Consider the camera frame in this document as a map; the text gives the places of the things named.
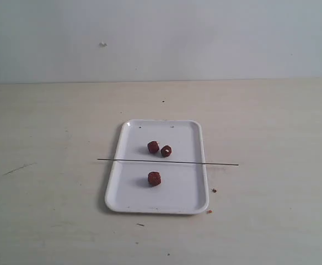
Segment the thin metal skewer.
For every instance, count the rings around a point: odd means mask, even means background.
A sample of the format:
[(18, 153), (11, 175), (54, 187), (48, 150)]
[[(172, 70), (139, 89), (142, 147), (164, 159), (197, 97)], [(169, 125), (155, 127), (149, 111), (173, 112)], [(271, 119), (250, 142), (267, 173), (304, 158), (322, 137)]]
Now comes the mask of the thin metal skewer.
[(128, 160), (128, 159), (111, 159), (97, 158), (97, 161), (117, 161), (117, 162), (150, 162), (150, 163), (177, 163), (177, 164), (195, 164), (195, 165), (214, 165), (214, 166), (239, 166), (234, 163), (214, 163), (214, 162), (187, 162), (187, 161), (161, 161), (161, 160)]

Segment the white rectangular plastic tray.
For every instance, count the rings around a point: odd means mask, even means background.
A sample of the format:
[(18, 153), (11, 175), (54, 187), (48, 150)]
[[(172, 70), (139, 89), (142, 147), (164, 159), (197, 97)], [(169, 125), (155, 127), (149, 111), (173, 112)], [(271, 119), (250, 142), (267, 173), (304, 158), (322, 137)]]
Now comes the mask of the white rectangular plastic tray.
[[(151, 141), (159, 145), (155, 154), (148, 152)], [(165, 145), (172, 149), (169, 157), (160, 153)], [(115, 159), (205, 162), (201, 125), (192, 120), (129, 120), (121, 128)], [(160, 173), (160, 185), (149, 185), (149, 172)], [(105, 204), (120, 213), (201, 213), (209, 204), (206, 166), (114, 161)]]

